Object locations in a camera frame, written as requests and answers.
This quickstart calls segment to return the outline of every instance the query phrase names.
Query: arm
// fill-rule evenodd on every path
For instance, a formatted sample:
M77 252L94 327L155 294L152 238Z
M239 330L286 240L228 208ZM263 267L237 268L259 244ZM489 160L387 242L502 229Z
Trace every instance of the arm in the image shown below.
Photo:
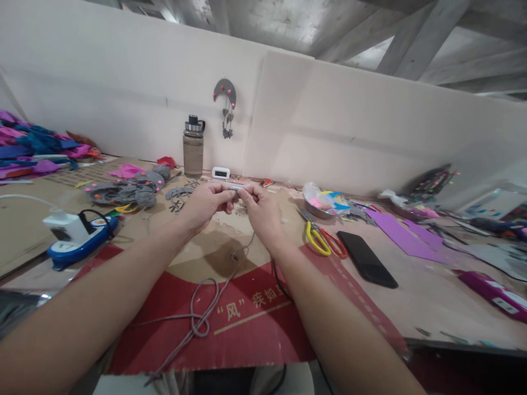
M425 394L361 311L288 240L273 197L258 186L239 195L287 280L311 345L342 393Z
M66 392L135 317L155 282L234 191L201 185L176 219L68 286L0 342L2 393Z

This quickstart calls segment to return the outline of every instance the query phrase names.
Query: pink box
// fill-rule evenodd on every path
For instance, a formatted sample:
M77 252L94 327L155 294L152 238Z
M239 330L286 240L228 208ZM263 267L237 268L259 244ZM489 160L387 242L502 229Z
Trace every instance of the pink box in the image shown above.
M462 272L456 270L459 279L487 299L501 312L527 324L527 300L507 289L492 277L481 272Z

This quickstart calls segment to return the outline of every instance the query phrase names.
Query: hand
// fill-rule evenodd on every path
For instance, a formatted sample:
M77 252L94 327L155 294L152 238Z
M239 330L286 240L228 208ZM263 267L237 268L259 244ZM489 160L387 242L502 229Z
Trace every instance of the hand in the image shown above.
M286 239L282 228L282 211L271 194L259 185L240 189L238 195L245 203L254 232L268 250Z
M228 188L226 184L210 182L198 186L178 216L187 222L191 231L198 234L209 225L216 212L232 214L236 192Z

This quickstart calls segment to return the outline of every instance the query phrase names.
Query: forearm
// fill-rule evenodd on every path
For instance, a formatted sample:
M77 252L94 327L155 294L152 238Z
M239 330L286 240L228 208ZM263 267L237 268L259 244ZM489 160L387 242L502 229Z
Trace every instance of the forearm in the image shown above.
M178 216L39 308L0 342L3 391L67 390L133 319L193 235Z
M424 393L374 326L300 250L283 238L269 249L314 350L342 393Z

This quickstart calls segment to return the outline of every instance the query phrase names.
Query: purple foam sheet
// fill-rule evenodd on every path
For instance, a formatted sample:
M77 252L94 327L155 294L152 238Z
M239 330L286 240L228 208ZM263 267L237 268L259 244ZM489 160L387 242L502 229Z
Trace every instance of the purple foam sheet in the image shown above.
M408 225L412 233L418 235L419 238L423 240L426 244L428 244L432 250L434 250L435 252L439 252L441 246L443 245L442 237L439 237L436 234L430 232L429 230L420 227L419 225L413 223L409 219L405 221L405 224Z
M366 210L368 215L375 220L377 225L388 235L392 241L405 253L422 259L447 264L446 260L428 245L418 240L406 230L392 215Z

